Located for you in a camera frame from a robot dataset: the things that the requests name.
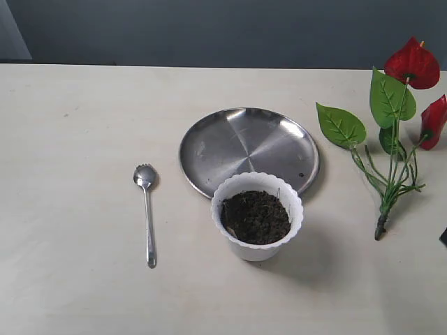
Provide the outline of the artificial red anthurium plant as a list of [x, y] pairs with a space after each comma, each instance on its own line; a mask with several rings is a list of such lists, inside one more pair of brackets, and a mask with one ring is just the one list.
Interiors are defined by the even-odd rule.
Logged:
[[388, 58], [383, 70], [372, 69], [369, 110], [379, 127], [379, 144], [389, 157], [386, 174], [379, 171], [368, 148], [364, 157], [358, 151], [367, 137], [364, 123], [347, 110], [316, 104], [324, 137], [350, 152], [353, 162], [379, 196], [379, 218], [374, 231], [377, 241], [385, 236], [390, 212], [397, 201], [424, 188], [418, 181], [417, 150], [429, 151], [439, 143], [446, 125], [446, 96], [442, 95], [422, 111], [420, 135], [410, 149], [401, 143], [400, 128], [403, 121], [411, 120], [417, 112], [411, 90], [431, 89], [440, 77], [437, 58], [423, 41], [414, 37]]

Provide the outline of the dark soil in pot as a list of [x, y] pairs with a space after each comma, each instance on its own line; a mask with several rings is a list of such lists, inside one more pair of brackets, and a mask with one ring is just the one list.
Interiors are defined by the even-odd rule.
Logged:
[[221, 223], [234, 238], [254, 245], [271, 244], [291, 229], [278, 197], [265, 191], [245, 191], [221, 204]]

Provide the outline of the white scalloped flower pot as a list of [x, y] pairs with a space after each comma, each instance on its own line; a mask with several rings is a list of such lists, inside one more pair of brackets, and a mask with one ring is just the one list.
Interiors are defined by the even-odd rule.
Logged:
[[[231, 235], [221, 220], [223, 201], [244, 191], [265, 191], [276, 196], [288, 214], [291, 227], [287, 234], [271, 244], [248, 244]], [[297, 192], [283, 179], [264, 172], [244, 172], [227, 179], [214, 192], [211, 215], [220, 233], [227, 238], [236, 256], [250, 262], [260, 262], [274, 256], [298, 233], [303, 221], [302, 200]]]

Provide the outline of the silver metal spork spoon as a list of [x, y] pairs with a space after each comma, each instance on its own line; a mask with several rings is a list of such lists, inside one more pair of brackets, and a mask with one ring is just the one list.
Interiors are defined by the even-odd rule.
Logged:
[[145, 199], [145, 215], [146, 215], [146, 261], [150, 269], [156, 267], [156, 248], [154, 245], [154, 235], [152, 232], [152, 212], [149, 200], [149, 190], [156, 182], [157, 173], [150, 164], [138, 165], [133, 173], [133, 181], [139, 186]]

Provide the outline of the round stainless steel plate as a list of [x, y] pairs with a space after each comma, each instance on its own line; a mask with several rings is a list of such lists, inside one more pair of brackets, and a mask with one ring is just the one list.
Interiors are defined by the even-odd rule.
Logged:
[[226, 179], [244, 172], [273, 174], [301, 194], [316, 179], [320, 157], [310, 133], [294, 120], [237, 107], [211, 113], [190, 127], [179, 145], [179, 166], [207, 198]]

